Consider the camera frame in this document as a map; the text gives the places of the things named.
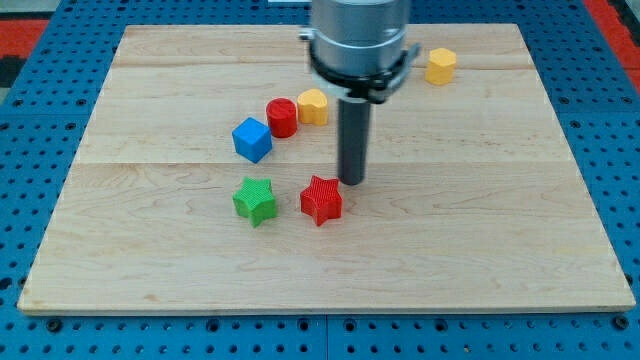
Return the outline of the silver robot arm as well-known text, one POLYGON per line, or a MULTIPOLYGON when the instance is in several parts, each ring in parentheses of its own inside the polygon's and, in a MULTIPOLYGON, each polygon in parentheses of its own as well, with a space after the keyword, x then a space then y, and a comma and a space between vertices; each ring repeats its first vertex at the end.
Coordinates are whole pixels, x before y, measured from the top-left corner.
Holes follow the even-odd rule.
POLYGON ((313 0, 308 43, 311 74, 338 104, 337 175, 346 185, 366 175, 372 107, 398 91, 420 54, 405 46, 409 0, 313 0))

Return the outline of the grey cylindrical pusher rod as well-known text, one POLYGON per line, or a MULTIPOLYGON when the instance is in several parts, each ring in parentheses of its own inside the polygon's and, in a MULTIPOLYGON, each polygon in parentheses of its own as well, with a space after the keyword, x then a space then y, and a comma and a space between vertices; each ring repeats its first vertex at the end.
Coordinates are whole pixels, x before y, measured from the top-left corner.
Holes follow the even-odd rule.
POLYGON ((346 185, 360 184, 366 174, 371 105, 338 101, 337 173, 346 185))

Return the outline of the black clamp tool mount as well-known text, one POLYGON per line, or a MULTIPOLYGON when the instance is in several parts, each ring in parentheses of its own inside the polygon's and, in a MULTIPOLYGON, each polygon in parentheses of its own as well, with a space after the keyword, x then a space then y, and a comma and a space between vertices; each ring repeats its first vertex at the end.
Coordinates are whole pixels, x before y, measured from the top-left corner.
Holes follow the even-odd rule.
POLYGON ((383 104, 398 91, 408 78, 413 61, 420 55, 421 45, 402 50, 389 68, 368 75, 346 75, 330 68, 317 56, 314 44, 308 46, 312 78, 335 97, 353 103, 383 104))

